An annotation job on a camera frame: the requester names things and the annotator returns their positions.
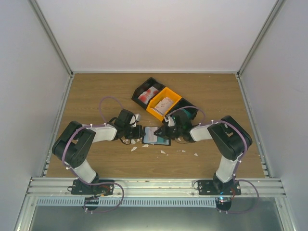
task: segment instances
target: cable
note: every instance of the cable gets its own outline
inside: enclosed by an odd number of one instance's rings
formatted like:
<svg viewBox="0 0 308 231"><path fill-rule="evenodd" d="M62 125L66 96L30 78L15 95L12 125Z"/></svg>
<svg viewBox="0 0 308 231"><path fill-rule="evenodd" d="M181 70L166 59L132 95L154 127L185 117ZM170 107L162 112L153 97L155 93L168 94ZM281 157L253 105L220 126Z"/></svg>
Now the cable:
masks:
<svg viewBox="0 0 308 231"><path fill-rule="evenodd" d="M231 198L231 200L233 200L233 199L234 199L234 197L235 197L235 191L234 191L234 189L233 189L233 188L231 188L231 191L232 191L232 195L233 195L233 197Z"/></svg>
<svg viewBox="0 0 308 231"><path fill-rule="evenodd" d="M131 144L131 140L129 140L129 143L125 143L124 140L122 140L122 138L119 138L119 140L120 140L123 144L125 144L125 145L130 145L130 144Z"/></svg>
<svg viewBox="0 0 308 231"><path fill-rule="evenodd" d="M196 181L193 183L193 185L192 185L193 189L195 189L195 190L199 190L198 188L196 189L195 186L194 186L197 182L198 182L198 180L196 180Z"/></svg>
<svg viewBox="0 0 308 231"><path fill-rule="evenodd" d="M105 117L104 117L104 115L103 115L103 113L102 113L102 107L101 107L102 102L103 102L105 99L113 99L113 100L115 100L115 101L117 101L117 102L119 103L119 105L121 106L122 109L124 109L124 107L123 107L123 105L121 104L121 102L120 102L117 98L115 98L115 97L112 97L112 96L103 97L103 98L101 99L100 103L99 103L98 108L99 108L99 110L100 110L100 114L101 114L101 117L102 117L103 121L104 121L105 123L107 123L107 120L105 119Z"/></svg>
<svg viewBox="0 0 308 231"><path fill-rule="evenodd" d="M116 208L118 208L118 207L122 204L122 202L123 202L123 200L124 200L124 189L123 189L123 187L122 187L120 184L115 183L115 182L88 183L88 182L84 181L83 179L81 179L81 178L74 172L74 170L72 169L72 167L71 167L70 165L68 165L68 164L65 163L65 156L66 156L67 149L68 149L69 145L71 144L72 140L74 139L74 137L75 137L81 130L86 129L86 128L90 128L90 127L97 128L97 127L101 127L101 125L98 125L98 126L84 125L84 126L78 128L78 129L73 133L73 135L71 136L71 138L69 138L69 140L68 140L68 142L67 142L67 144L66 144L66 146L65 146L65 148L64 148L63 155L62 155L62 164L63 164L64 166L66 166L68 169L70 169L71 172L72 172L76 177L78 177L78 180L80 180L80 181L81 181L82 183L84 183L84 184L87 184L87 185L90 185L90 186L98 186L98 185L103 185L103 184L113 184L113 185L117 185L117 186L120 187L120 189L122 190L122 198L121 198L120 202L119 202L115 207L113 207L113 208L111 208L111 209L107 209L107 210L104 210L104 211L97 211L97 212L95 212L95 213L106 213L106 212L110 212L110 211L112 211L112 210L115 210Z"/></svg>
<svg viewBox="0 0 308 231"><path fill-rule="evenodd" d="M180 107L179 109L174 110L174 111L170 112L169 114L165 115L165 117L171 116L171 115L172 115L173 113L175 113L176 111L179 111L179 110L182 110L182 109L185 109L185 108L194 108L194 109L197 109L198 111L200 111L200 112L203 114L203 119L202 119L202 121L201 121L201 124L204 123L205 117L206 117L205 112L204 112L201 108L195 107L195 106Z"/></svg>

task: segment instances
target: vent grille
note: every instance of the vent grille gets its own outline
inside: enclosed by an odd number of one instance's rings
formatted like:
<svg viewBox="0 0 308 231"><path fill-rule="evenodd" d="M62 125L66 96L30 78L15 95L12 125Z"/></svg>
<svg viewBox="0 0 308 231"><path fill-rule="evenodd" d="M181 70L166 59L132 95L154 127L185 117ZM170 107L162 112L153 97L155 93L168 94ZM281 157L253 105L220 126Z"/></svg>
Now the vent grille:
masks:
<svg viewBox="0 0 308 231"><path fill-rule="evenodd" d="M115 206L120 198L101 197L98 205ZM39 206L83 206L81 197L40 197ZM216 207L214 198L124 198L122 207Z"/></svg>

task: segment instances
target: black cable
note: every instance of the black cable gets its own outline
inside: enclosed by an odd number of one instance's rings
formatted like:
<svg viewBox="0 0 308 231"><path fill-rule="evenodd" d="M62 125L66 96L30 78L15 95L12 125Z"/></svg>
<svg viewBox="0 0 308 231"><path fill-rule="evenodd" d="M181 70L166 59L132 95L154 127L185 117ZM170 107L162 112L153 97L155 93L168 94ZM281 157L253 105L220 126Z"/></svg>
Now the black cable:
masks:
<svg viewBox="0 0 308 231"><path fill-rule="evenodd" d="M117 119L117 117L113 117L112 119L109 120L109 123L112 123L116 119Z"/></svg>
<svg viewBox="0 0 308 231"><path fill-rule="evenodd" d="M199 190L199 189L196 189L195 186L194 186L195 183L197 183L197 182L198 182L198 180L196 180L196 181L193 183L193 185L192 185L193 189L195 189L195 190Z"/></svg>
<svg viewBox="0 0 308 231"><path fill-rule="evenodd" d="M131 144L131 140L129 140L129 143L125 143L125 142L122 140L122 138L119 138L119 140L120 140L123 144L125 144L125 145L130 145L130 144Z"/></svg>

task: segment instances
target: yellow plastic bin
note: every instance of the yellow plastic bin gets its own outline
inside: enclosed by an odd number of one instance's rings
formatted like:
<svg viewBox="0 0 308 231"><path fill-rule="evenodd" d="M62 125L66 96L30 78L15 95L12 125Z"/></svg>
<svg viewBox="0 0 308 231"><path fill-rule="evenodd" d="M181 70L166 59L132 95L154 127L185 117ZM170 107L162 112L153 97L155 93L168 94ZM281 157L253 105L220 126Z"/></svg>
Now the yellow plastic bin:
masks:
<svg viewBox="0 0 308 231"><path fill-rule="evenodd" d="M154 110L154 108L166 97L171 99L173 104L165 111L163 115L160 115L156 110ZM146 108L146 111L154 115L155 118L159 119L159 121L163 121L164 116L180 101L181 98L181 96L172 91L170 88L165 87L156 96L154 96L154 98L151 99L149 105Z"/></svg>

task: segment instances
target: paper scrap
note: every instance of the paper scrap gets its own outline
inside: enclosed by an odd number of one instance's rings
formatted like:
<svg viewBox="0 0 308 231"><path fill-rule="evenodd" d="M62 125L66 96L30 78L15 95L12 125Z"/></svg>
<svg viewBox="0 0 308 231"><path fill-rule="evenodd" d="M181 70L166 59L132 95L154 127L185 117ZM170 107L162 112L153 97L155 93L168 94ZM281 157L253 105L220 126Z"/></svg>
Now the paper scrap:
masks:
<svg viewBox="0 0 308 231"><path fill-rule="evenodd" d="M149 127L148 142L157 142L157 136L154 135L154 132L156 132L157 129L158 127Z"/></svg>

